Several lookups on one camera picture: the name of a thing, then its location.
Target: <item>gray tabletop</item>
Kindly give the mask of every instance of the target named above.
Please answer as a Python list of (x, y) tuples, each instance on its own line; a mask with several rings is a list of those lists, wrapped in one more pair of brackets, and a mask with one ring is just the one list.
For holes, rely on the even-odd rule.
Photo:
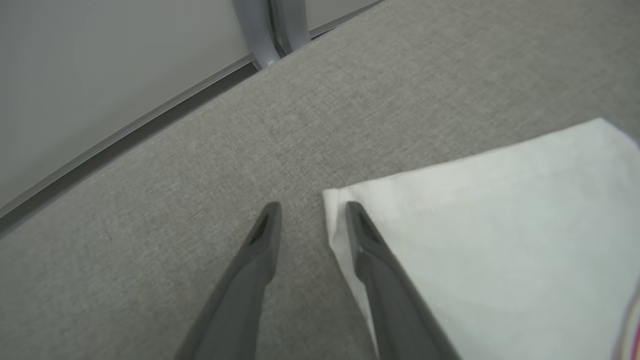
[(0, 240), (7, 359), (173, 357), (268, 201), (258, 359), (373, 359), (321, 190), (595, 117), (640, 136), (640, 3), (387, 0), (92, 175)]

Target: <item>towel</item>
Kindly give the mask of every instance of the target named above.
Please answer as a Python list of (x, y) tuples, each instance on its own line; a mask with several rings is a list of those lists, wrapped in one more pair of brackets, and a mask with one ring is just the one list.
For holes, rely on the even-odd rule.
[(375, 334), (344, 207), (360, 202), (464, 359), (608, 359), (640, 275), (640, 151), (604, 119), (323, 192)]

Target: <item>white fabric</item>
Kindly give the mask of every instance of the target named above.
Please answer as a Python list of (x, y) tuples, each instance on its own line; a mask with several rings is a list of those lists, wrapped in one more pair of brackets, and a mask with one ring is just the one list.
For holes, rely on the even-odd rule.
[(608, 122), (323, 196), (330, 247), (372, 336), (349, 200), (462, 358), (611, 358), (640, 275), (640, 152)]

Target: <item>white cloth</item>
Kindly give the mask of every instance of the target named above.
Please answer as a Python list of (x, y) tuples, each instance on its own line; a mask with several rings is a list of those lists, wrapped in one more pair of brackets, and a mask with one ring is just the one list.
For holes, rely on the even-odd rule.
[(640, 152), (602, 119), (323, 192), (374, 338), (344, 205), (364, 206), (464, 359), (608, 359), (640, 275)]

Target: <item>gray fabric surface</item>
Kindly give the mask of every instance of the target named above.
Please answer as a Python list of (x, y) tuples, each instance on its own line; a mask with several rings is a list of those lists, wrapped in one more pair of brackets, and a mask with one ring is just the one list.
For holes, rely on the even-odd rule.
[(258, 359), (372, 359), (321, 190), (605, 117), (640, 135), (640, 3), (387, 0), (0, 240), (6, 359), (171, 358), (261, 207), (284, 207)]

